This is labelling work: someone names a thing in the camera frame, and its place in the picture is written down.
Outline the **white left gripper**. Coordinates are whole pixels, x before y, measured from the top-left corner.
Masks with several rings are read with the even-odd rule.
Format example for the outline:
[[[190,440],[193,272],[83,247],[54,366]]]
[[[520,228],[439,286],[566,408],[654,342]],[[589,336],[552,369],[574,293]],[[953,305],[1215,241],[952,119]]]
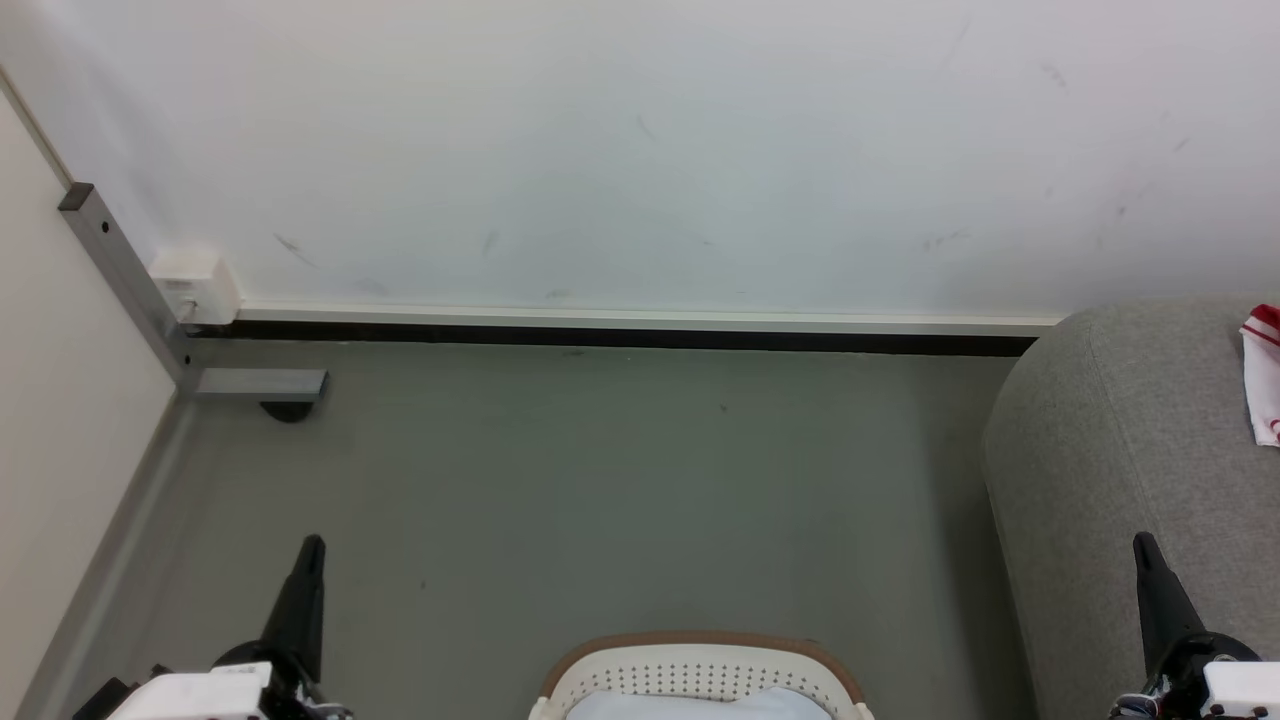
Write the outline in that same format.
[[[239,644],[205,673],[156,665],[146,683],[113,678],[72,720],[348,720],[323,697],[326,544],[306,536],[261,641]]]

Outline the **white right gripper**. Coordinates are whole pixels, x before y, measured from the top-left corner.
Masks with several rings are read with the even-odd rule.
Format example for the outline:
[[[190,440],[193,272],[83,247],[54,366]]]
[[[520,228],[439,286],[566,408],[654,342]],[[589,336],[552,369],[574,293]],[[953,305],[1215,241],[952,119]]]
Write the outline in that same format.
[[[1110,720],[1280,720],[1280,661],[1204,632],[1157,539],[1133,539],[1146,685],[1119,696]]]

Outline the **red garment with white stripes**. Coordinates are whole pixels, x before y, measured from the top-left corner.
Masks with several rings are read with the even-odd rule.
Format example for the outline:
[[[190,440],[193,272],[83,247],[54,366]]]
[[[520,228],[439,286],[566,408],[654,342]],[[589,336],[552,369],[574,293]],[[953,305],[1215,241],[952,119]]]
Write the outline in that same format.
[[[1254,306],[1240,333],[1245,401],[1254,442],[1280,448],[1280,307]]]

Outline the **white perforated basket brown rim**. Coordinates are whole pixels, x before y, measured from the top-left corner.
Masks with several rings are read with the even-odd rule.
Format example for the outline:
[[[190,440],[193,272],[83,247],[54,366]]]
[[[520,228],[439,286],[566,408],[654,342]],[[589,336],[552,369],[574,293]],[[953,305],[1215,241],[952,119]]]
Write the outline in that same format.
[[[593,694],[666,697],[707,705],[797,694],[817,720],[876,720],[855,676],[813,641],[741,632],[603,635],[571,650],[548,673],[527,720],[570,720]]]

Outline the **light blue clothing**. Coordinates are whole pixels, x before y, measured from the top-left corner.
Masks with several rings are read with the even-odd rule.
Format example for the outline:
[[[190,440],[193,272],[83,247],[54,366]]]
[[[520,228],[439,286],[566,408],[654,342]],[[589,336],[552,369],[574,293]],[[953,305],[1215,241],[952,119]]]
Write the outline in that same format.
[[[594,693],[564,720],[832,720],[813,700],[769,688],[741,700],[719,702],[673,696]]]

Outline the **grey fabric sofa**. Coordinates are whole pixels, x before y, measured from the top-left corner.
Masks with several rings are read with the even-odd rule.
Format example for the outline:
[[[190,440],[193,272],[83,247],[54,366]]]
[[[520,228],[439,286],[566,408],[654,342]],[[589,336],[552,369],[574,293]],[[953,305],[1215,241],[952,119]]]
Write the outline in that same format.
[[[1280,448],[1254,442],[1242,370],[1261,304],[1280,295],[1092,307],[1005,380],[983,464],[1039,720],[1106,720],[1144,684],[1143,530],[1210,630],[1280,660]]]

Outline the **grey metal foot bar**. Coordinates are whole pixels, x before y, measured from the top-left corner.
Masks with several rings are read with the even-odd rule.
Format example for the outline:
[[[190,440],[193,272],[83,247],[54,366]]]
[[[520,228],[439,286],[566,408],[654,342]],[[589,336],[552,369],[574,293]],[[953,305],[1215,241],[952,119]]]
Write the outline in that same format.
[[[206,368],[195,387],[201,398],[242,398],[270,404],[314,404],[325,393],[329,373],[296,368]]]

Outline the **beige partition panel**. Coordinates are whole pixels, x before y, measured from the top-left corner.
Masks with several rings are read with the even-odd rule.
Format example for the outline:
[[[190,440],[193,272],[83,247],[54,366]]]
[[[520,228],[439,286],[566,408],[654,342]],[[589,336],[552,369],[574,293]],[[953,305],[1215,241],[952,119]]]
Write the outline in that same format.
[[[174,386],[59,211],[0,70],[0,715],[13,715]]]

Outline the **white and black skirting strip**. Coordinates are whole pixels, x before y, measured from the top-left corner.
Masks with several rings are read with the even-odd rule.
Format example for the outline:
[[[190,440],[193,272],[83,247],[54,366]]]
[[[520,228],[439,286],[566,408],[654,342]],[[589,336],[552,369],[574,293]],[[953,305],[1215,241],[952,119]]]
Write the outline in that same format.
[[[198,340],[1016,357],[1053,316],[445,307],[253,301]]]

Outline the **grey metal floor rail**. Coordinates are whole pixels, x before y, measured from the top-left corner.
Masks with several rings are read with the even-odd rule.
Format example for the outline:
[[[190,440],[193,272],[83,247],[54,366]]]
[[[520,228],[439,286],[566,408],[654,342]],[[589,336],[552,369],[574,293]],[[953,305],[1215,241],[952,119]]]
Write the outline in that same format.
[[[73,689],[99,643],[113,605],[140,553],[166,487],[180,460],[195,419],[195,402],[177,398],[163,415],[156,433],[84,571],[69,609],[36,667],[14,720],[61,720]]]

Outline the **white wall socket box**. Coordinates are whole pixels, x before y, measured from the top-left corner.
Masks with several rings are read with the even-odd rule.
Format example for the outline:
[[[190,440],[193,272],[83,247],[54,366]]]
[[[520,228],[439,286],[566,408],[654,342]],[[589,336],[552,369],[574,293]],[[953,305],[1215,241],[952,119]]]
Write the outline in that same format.
[[[182,325],[229,325],[242,293],[224,259],[202,249],[169,249],[148,264],[148,274]]]

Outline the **grey metal frame post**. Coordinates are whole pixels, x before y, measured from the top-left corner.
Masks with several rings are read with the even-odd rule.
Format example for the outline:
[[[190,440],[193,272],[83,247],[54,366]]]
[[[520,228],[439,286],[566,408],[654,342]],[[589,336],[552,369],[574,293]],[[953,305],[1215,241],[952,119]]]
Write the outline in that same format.
[[[200,365],[192,357],[189,337],[100,192],[91,183],[74,182],[58,210],[175,383],[178,393],[193,397]]]

